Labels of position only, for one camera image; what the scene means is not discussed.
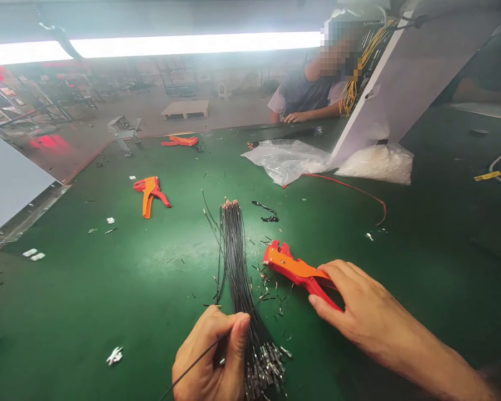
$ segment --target red wire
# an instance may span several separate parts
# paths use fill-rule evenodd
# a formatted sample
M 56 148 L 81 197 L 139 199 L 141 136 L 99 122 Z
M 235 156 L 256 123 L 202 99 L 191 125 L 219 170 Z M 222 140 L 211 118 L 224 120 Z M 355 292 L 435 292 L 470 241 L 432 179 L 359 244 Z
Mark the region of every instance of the red wire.
M 383 200 L 378 199 L 376 196 L 371 195 L 369 192 L 365 192 L 363 189 L 353 187 L 352 185 L 349 185 L 349 184 L 346 184 L 346 183 L 344 183 L 344 182 L 338 181 L 337 179 L 333 179 L 333 178 L 330 178 L 330 177 L 326 177 L 326 176 L 324 176 L 324 175 L 318 175 L 318 174 L 303 174 L 303 175 L 309 175 L 310 177 L 325 178 L 325 179 L 327 179 L 327 180 L 334 181 L 335 183 L 345 185 L 346 187 L 349 187 L 349 188 L 355 189 L 355 190 L 357 190 L 357 191 L 360 191 L 361 193 L 364 193 L 364 194 L 366 194 L 366 195 L 370 196 L 370 197 L 371 197 L 371 198 L 373 198 L 374 200 L 378 201 L 378 202 L 382 205 L 382 208 L 384 209 L 384 217 L 382 218 L 382 220 L 380 221 L 380 223 L 378 223 L 378 224 L 377 224 L 377 227 L 378 227 L 378 226 L 380 226 L 382 223 L 384 223 L 384 220 L 386 220 L 386 215 L 387 215 L 386 203 L 384 203 L 384 201 L 383 201 Z

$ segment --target white plastic bag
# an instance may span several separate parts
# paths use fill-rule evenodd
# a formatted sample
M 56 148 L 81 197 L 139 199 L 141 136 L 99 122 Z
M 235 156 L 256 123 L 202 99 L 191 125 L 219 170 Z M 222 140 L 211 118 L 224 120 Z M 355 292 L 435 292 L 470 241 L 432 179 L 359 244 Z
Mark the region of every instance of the white plastic bag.
M 354 152 L 334 174 L 410 185 L 413 161 L 399 144 L 374 145 Z
M 253 150 L 243 153 L 256 165 L 263 166 L 275 184 L 284 186 L 301 176 L 329 170 L 330 154 L 296 139 L 273 139 L 260 142 Z

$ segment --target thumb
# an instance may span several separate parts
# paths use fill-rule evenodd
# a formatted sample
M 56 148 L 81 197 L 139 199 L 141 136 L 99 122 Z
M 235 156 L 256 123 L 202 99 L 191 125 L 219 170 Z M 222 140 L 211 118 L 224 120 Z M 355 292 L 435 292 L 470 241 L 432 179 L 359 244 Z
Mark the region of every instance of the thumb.
M 227 358 L 225 364 L 225 378 L 231 385 L 243 382 L 245 371 L 245 348 L 247 346 L 247 332 L 251 324 L 249 314 L 241 314 L 234 323 L 228 340 Z
M 339 331 L 342 331 L 343 323 L 345 321 L 344 312 L 334 309 L 323 298 L 314 294 L 311 294 L 308 297 L 308 301 L 310 301 L 310 304 L 312 304 L 321 319 L 328 322 Z

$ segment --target left hand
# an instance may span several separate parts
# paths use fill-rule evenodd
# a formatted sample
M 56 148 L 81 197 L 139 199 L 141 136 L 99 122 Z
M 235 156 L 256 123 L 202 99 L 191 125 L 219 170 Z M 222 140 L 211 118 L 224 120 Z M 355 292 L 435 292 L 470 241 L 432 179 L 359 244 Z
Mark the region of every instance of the left hand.
M 310 113 L 308 111 L 301 111 L 300 113 L 291 113 L 285 119 L 285 123 L 302 123 L 303 121 L 308 121 L 310 119 Z
M 227 316 L 210 305 L 176 354 L 173 382 L 219 337 L 228 332 L 226 362 L 214 366 L 214 346 L 174 387 L 176 401 L 233 401 L 242 400 L 245 392 L 245 346 L 251 323 L 248 314 Z

